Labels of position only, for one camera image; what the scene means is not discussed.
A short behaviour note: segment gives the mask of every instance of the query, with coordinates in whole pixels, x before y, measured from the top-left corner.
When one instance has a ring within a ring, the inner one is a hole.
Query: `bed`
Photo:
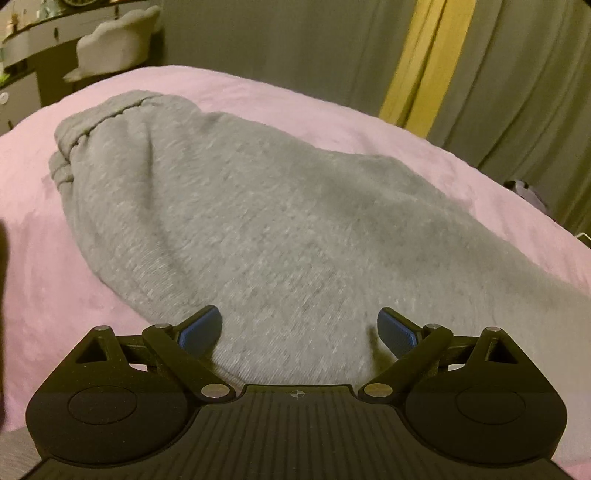
[[[321,149],[397,158],[531,262],[591,296],[589,248],[513,192],[403,129],[342,106],[222,73],[181,66],[128,72],[36,112],[0,137],[0,221],[8,251],[2,299],[3,480],[18,478],[36,461],[23,428],[28,400],[86,332],[109,324],[117,335],[131,335],[149,325],[87,266],[66,223],[47,163],[56,150],[54,132],[63,119],[137,89],[179,95],[203,111],[228,112],[270,125]],[[585,366],[572,368],[583,371]],[[584,397],[583,402],[591,396],[583,384],[575,394]],[[577,420],[569,419],[565,434],[574,443],[588,440],[577,433]],[[591,479],[591,445],[575,454],[559,450],[554,460],[575,478]]]

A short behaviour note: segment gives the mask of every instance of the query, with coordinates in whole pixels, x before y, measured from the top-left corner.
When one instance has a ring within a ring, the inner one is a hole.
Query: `cabinet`
[[[0,135],[40,108],[41,99],[34,72],[0,89]]]

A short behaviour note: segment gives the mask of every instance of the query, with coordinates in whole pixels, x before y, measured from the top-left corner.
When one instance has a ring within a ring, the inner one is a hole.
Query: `gray curtain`
[[[573,233],[591,233],[590,33],[583,0],[479,0],[428,136],[529,182]]]
[[[165,62],[377,115],[415,0],[165,0]]]

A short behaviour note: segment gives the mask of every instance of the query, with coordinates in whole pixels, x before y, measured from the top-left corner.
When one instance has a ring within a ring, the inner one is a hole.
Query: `metal screw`
[[[230,393],[230,389],[227,385],[222,385],[221,383],[211,383],[205,385],[201,389],[201,393],[209,398],[222,398]]]
[[[392,390],[390,385],[384,383],[371,383],[366,385],[363,391],[370,397],[383,398],[391,395],[394,390]]]

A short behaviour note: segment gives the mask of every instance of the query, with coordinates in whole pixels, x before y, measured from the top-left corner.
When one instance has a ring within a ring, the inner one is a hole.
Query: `ribbed black surface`
[[[134,465],[88,469],[50,460],[30,480],[559,480],[538,461],[489,469],[442,458],[421,445],[396,411],[357,400],[348,387],[250,386],[207,406],[166,451]]]

